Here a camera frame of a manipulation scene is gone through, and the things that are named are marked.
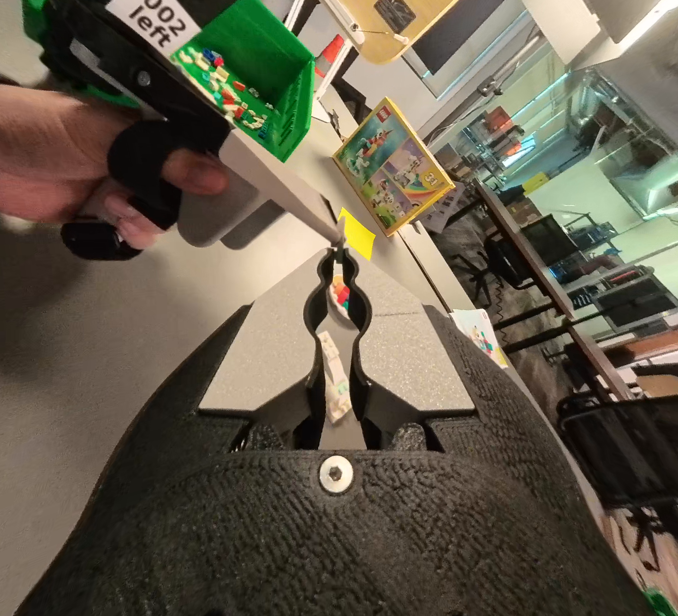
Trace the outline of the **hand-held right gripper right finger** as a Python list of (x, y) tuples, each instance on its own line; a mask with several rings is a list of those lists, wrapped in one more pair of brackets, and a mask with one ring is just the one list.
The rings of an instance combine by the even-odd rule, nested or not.
[(367, 448), (389, 448), (404, 425), (474, 415), (474, 403), (435, 326), (433, 306), (360, 255), (343, 256), (350, 289), (352, 409)]

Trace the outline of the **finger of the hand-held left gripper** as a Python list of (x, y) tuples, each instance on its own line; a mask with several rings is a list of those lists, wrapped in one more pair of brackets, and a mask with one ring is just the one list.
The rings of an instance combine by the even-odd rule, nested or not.
[(329, 201), (242, 130), (233, 129), (225, 138), (220, 161), (332, 246), (343, 245), (344, 222), (337, 221)]

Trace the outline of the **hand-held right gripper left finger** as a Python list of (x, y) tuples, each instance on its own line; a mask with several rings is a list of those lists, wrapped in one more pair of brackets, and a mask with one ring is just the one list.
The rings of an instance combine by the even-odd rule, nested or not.
[(334, 251), (316, 253), (251, 305), (199, 410), (269, 425), (292, 448), (318, 448), (326, 382), (317, 329), (328, 316)]

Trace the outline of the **pile of toy bricks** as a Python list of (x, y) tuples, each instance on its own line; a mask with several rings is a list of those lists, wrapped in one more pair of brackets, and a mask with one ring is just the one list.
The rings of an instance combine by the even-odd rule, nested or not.
[(281, 116), (272, 103), (265, 102), (257, 89), (245, 84), (226, 68), (221, 54), (191, 45), (171, 54), (170, 61), (182, 76), (224, 118), (260, 139), (271, 136)]

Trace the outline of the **white brick assembly teal brick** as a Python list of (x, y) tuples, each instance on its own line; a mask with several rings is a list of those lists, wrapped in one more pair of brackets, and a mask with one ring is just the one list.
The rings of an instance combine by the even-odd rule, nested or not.
[(349, 376), (344, 370), (340, 352), (327, 331), (318, 333), (323, 354), (326, 383), (326, 416), (335, 425), (352, 410)]

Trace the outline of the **green plastic bin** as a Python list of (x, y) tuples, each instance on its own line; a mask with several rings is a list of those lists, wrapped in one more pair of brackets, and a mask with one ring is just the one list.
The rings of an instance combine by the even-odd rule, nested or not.
[[(104, 12), (112, 0), (78, 0)], [(315, 62), (311, 52), (260, 0), (176, 0), (168, 6), (174, 17), (162, 24), (182, 39), (182, 47), (210, 49), (221, 54), (226, 68), (254, 87), (265, 102), (272, 103), (280, 117), (271, 136), (259, 140), (281, 162), (286, 162), (310, 128)], [(41, 61), (75, 89), (110, 103), (132, 106), (101, 78), (95, 78), (80, 61), (67, 60), (65, 23), (58, 17), (67, 0), (22, 0), (24, 31), (39, 43)]]

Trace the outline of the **colourful toy set box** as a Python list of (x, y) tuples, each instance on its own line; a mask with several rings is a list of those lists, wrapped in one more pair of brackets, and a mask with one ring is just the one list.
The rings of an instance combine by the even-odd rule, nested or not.
[(455, 188), (388, 97), (378, 102), (332, 160), (386, 237)]

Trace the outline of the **person's left hand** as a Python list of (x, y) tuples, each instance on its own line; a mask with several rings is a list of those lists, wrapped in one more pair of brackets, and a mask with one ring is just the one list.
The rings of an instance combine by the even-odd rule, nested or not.
[[(1, 214), (70, 221), (106, 179), (114, 139), (138, 119), (138, 111), (96, 98), (1, 84)], [(218, 195), (228, 186), (217, 159), (185, 148), (169, 155), (162, 177), (192, 195)], [(129, 197), (113, 187), (102, 203), (121, 239), (147, 249), (164, 231)]]

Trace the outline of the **instruction booklet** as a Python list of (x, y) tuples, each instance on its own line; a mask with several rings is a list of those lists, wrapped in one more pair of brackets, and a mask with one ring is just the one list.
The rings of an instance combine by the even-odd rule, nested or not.
[(473, 310), (454, 309), (449, 317), (456, 328), (502, 369), (509, 363), (500, 347), (489, 315), (483, 308)]

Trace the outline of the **round rainbow brick plate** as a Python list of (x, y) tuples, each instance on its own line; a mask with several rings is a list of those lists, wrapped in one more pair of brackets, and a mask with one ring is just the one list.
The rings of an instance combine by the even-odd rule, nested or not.
[(332, 281), (328, 287), (329, 299), (335, 311), (344, 319), (350, 320), (349, 316), (349, 299), (351, 290), (344, 283), (344, 279), (340, 274), (333, 275)]

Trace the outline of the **yellow sticky note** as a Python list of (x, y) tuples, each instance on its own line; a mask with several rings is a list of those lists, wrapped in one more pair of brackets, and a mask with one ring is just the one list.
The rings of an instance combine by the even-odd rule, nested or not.
[(338, 221), (343, 226), (345, 243), (362, 258), (370, 261), (376, 239), (375, 233), (368, 230), (344, 207), (340, 210)]

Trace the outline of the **orange traffic cone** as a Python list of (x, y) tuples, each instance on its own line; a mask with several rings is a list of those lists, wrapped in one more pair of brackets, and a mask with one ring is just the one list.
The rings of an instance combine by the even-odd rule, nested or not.
[(318, 54), (315, 58), (315, 75), (317, 77), (326, 77), (343, 46), (344, 38), (341, 35), (335, 35), (335, 37)]

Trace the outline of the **dark wooden desk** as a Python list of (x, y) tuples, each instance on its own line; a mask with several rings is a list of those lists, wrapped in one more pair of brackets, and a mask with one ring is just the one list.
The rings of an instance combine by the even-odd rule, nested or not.
[(591, 337), (585, 336), (576, 329), (576, 325), (581, 324), (582, 321), (574, 318), (570, 297), (556, 281), (548, 266), (530, 243), (529, 238), (526, 237), (525, 232), (514, 221), (492, 189), (478, 181), (474, 183), (474, 187), (477, 200), (471, 207), (483, 205), (486, 208), (488, 216), (493, 219), (496, 231), (506, 242), (511, 244), (515, 253), (521, 257), (522, 263), (524, 263), (526, 270), (530, 273), (530, 279), (538, 287), (543, 296), (548, 299), (548, 303), (544, 306), (533, 308), (521, 315), (503, 321), (500, 328), (526, 321), (535, 315), (551, 309), (564, 318), (560, 327), (506, 346), (504, 348), (505, 353), (512, 354), (513, 352), (528, 349), (546, 341), (555, 340), (563, 335), (569, 335), (573, 342), (586, 354), (589, 361), (597, 369), (598, 374), (605, 379), (607, 389), (603, 391), (602, 399), (606, 400), (609, 394), (612, 394), (619, 401), (633, 399), (632, 391), (606, 359), (597, 344)]

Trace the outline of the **black monitor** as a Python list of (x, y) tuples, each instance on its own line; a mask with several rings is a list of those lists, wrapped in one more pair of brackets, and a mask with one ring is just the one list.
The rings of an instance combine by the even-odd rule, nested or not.
[(547, 267), (564, 261), (578, 251), (575, 242), (552, 214), (523, 226), (521, 232)]

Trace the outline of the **black mesh office chair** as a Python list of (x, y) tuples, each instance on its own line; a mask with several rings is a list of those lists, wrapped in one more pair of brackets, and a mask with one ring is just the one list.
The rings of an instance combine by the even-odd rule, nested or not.
[(577, 393), (557, 405), (557, 431), (604, 508), (677, 511), (677, 391), (602, 402)]

